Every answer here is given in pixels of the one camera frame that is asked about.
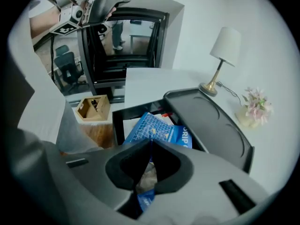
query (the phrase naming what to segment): small wooden crate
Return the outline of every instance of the small wooden crate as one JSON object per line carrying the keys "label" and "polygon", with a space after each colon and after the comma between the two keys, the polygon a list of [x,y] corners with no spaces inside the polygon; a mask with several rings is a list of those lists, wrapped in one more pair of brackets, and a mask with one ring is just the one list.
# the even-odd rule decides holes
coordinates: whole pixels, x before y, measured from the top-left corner
{"label": "small wooden crate", "polygon": [[107,95],[86,97],[77,106],[76,113],[83,121],[104,121],[107,120],[110,107]]}

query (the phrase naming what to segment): office chair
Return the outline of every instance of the office chair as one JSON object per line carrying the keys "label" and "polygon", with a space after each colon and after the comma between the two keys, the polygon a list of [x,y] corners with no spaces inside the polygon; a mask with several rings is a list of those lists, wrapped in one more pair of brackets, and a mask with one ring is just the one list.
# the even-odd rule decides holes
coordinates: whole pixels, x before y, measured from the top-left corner
{"label": "office chair", "polygon": [[60,46],[56,48],[55,51],[56,58],[54,59],[54,62],[62,73],[62,80],[71,85],[71,88],[69,88],[67,92],[69,93],[71,90],[78,88],[81,85],[88,85],[85,81],[78,81],[79,77],[84,74],[84,71],[81,62],[81,71],[79,72],[77,70],[74,53],[69,52],[68,46]]}

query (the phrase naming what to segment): background desk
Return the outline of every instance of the background desk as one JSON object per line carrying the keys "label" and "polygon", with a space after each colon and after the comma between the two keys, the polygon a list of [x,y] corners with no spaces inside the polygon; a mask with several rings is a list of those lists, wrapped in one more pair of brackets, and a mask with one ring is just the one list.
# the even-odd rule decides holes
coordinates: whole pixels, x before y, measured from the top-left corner
{"label": "background desk", "polygon": [[150,26],[152,26],[153,22],[142,21],[142,24],[130,24],[130,54],[133,54],[133,38],[150,38],[152,34],[152,30]]}
{"label": "background desk", "polygon": [[[197,87],[200,82],[207,82],[210,78],[211,75],[194,71],[128,68],[125,108],[162,99],[163,95],[170,90]],[[298,137],[298,133],[293,131],[289,134],[281,133],[281,127],[284,125],[275,123],[276,119],[272,120],[272,117],[265,126],[256,129],[243,127],[234,115],[240,108],[239,100],[224,88],[218,86],[216,88],[218,94],[212,99],[233,119],[251,145],[255,147],[250,177],[261,184],[269,194],[278,191],[289,179],[298,159],[299,144],[287,143],[291,141],[291,136]],[[280,116],[280,107],[275,106],[274,109],[274,116]]]}

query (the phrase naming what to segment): vase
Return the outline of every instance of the vase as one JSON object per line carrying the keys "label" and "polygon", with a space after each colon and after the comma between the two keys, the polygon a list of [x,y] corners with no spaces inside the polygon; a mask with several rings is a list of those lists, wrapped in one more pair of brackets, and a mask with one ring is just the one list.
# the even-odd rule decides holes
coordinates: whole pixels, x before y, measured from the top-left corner
{"label": "vase", "polygon": [[255,128],[259,125],[259,121],[255,121],[253,118],[246,116],[247,107],[243,105],[238,112],[235,113],[236,118],[241,125],[249,128]]}

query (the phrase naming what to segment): robotic arm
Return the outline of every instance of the robotic arm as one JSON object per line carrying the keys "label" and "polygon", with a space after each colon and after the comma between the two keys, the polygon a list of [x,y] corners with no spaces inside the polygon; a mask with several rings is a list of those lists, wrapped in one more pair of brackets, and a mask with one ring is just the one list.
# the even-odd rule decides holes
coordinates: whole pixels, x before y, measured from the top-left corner
{"label": "robotic arm", "polygon": [[48,0],[60,10],[59,22],[51,33],[67,35],[78,29],[96,26],[106,21],[113,7],[131,0]]}

